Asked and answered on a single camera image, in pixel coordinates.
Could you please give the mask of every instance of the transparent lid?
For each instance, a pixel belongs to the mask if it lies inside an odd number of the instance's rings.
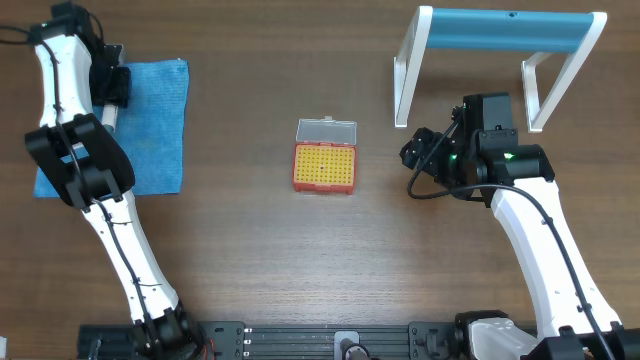
[[[355,145],[356,126],[354,121],[337,121],[331,116],[322,120],[300,119],[296,141]]]

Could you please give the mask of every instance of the blue bar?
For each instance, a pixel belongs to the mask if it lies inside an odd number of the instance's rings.
[[[593,14],[433,9],[428,48],[574,53]]]

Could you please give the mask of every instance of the blue towel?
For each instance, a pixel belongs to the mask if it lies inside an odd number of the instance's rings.
[[[129,107],[118,109],[114,134],[136,176],[136,195],[175,194],[182,186],[182,134],[189,90],[189,68],[184,60],[131,63]],[[94,107],[98,119],[102,108]],[[79,149],[78,157],[86,156]],[[35,197],[58,197],[38,169]]]

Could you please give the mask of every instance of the wooden table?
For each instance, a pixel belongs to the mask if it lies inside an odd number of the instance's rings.
[[[3,2],[0,23],[49,18]],[[640,6],[635,1],[432,1],[435,7],[606,11],[609,21],[550,122],[527,134],[527,54],[429,51],[409,129],[393,128],[392,61],[419,1],[79,1],[129,61],[189,61],[184,183],[139,197],[164,274],[201,320],[406,324],[499,308],[532,321],[520,267],[480,204],[411,200],[398,157],[416,128],[444,129],[462,96],[509,91],[521,143],[541,144],[592,276],[640,326]],[[539,68],[551,88],[562,59]],[[0,47],[0,335],[12,357],[73,357],[85,323],[126,324],[98,237],[57,200],[32,197],[23,134],[42,111],[32,49]],[[292,190],[298,119],[358,122],[353,196]],[[426,176],[417,191],[439,189]]]

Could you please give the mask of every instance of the wooden tabletop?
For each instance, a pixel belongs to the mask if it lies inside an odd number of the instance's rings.
[[[11,0],[0,23],[49,18]],[[457,312],[534,313],[490,210],[411,200],[398,157],[418,127],[444,130],[468,94],[509,91],[522,144],[538,143],[591,275],[640,326],[640,5],[637,1],[440,1],[435,7],[606,11],[609,20],[541,134],[527,134],[529,54],[429,50],[409,116],[393,127],[393,57],[419,1],[78,1],[129,61],[182,58],[191,88],[178,195],[138,197],[167,279],[200,320],[407,324]],[[548,92],[562,64],[539,67]],[[0,336],[12,357],[73,357],[80,324],[127,324],[124,292],[96,234],[59,200],[32,197],[42,85],[33,49],[0,46]],[[352,196],[295,193],[299,118],[358,122]],[[424,177],[417,191],[435,191]]]

